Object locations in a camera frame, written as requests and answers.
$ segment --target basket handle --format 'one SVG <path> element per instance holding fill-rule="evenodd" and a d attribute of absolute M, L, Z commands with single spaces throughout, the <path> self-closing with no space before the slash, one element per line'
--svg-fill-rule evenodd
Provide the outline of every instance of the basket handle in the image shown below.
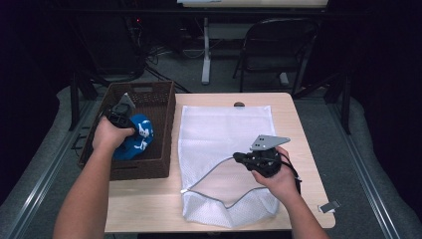
<path fill-rule="evenodd" d="M 134 86 L 132 90 L 135 93 L 151 93 L 153 91 L 153 88 L 152 86 L 144 86 L 144 87 Z"/>

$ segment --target person's arm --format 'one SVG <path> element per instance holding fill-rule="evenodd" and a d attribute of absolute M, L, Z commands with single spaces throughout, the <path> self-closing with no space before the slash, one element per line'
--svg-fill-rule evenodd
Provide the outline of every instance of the person's arm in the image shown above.
<path fill-rule="evenodd" d="M 277 147 L 277 151 L 289 156 L 289 153 L 281 147 Z M 289 163 L 283 156 L 282 161 Z M 257 182 L 268 187 L 271 193 L 285 205 L 295 239 L 329 238 L 298 193 L 294 175 L 288 167 L 282 166 L 280 171 L 270 178 L 263 177 L 257 171 L 252 171 L 252 173 Z"/>
<path fill-rule="evenodd" d="M 104 238 L 111 157 L 133 128 L 117 128 L 102 118 L 93 154 L 69 191 L 59 212 L 54 238 Z"/>

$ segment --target right hand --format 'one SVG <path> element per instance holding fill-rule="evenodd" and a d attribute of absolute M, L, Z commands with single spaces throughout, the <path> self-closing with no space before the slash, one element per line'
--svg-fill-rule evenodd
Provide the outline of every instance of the right hand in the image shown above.
<path fill-rule="evenodd" d="M 289 157 L 289 153 L 280 146 L 276 147 L 276 151 Z M 289 163 L 289 161 L 283 156 L 282 161 Z M 252 174 L 258 183 L 266 186 L 271 191 L 271 193 L 283 203 L 291 197 L 299 195 L 296 189 L 295 177 L 292 173 L 292 170 L 287 166 L 282 165 L 280 171 L 276 175 L 269 178 L 264 177 L 255 170 L 252 171 Z"/>

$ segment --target table leg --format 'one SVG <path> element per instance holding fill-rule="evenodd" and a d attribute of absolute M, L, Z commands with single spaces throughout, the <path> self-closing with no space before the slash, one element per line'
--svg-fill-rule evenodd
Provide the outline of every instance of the table leg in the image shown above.
<path fill-rule="evenodd" d="M 208 18 L 204 18 L 204 66 L 202 68 L 202 85 L 210 84 L 210 39 L 208 35 Z"/>

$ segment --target basket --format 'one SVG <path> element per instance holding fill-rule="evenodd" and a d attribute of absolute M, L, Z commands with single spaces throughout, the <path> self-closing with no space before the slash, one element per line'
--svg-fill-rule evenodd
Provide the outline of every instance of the basket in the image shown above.
<path fill-rule="evenodd" d="M 90 129 L 78 161 L 83 168 L 93 152 L 94 134 L 99 119 L 106 109 L 118 103 L 128 93 L 136 109 L 134 115 L 144 114 L 152 123 L 154 139 L 145 151 L 132 160 L 112 160 L 110 180 L 130 180 L 168 177 L 170 170 L 171 131 L 176 97 L 173 82 L 110 84 L 96 119 Z"/>

